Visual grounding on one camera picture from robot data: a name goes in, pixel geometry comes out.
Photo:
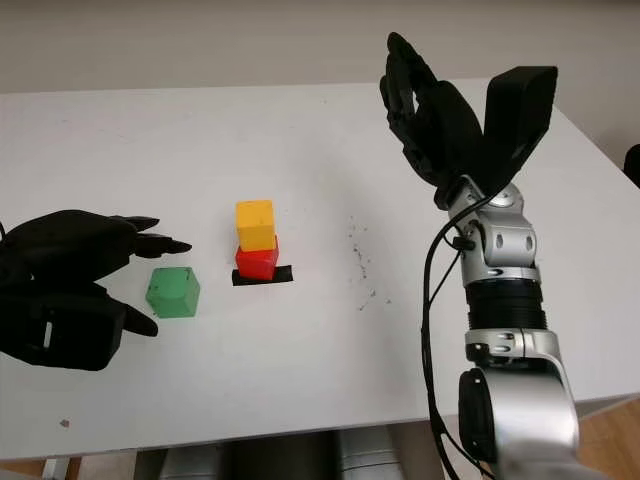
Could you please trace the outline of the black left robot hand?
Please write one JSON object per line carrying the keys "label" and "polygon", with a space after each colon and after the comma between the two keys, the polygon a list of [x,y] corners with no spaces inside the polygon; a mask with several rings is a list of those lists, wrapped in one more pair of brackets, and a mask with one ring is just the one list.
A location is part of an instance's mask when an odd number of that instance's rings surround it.
{"label": "black left robot hand", "polygon": [[145,216],[104,216],[62,210],[29,220],[1,233],[1,288],[30,281],[46,287],[77,287],[87,292],[94,283],[129,264],[180,254],[191,245],[151,233],[159,223]]}

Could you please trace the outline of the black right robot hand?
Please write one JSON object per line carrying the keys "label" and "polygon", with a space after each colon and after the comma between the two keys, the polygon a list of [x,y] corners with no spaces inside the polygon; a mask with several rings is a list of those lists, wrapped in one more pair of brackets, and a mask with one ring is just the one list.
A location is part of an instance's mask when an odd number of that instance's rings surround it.
{"label": "black right robot hand", "polygon": [[482,130],[458,89],[438,79],[399,33],[387,38],[385,74],[379,89],[389,128],[416,174],[436,188],[434,202],[450,208]]}

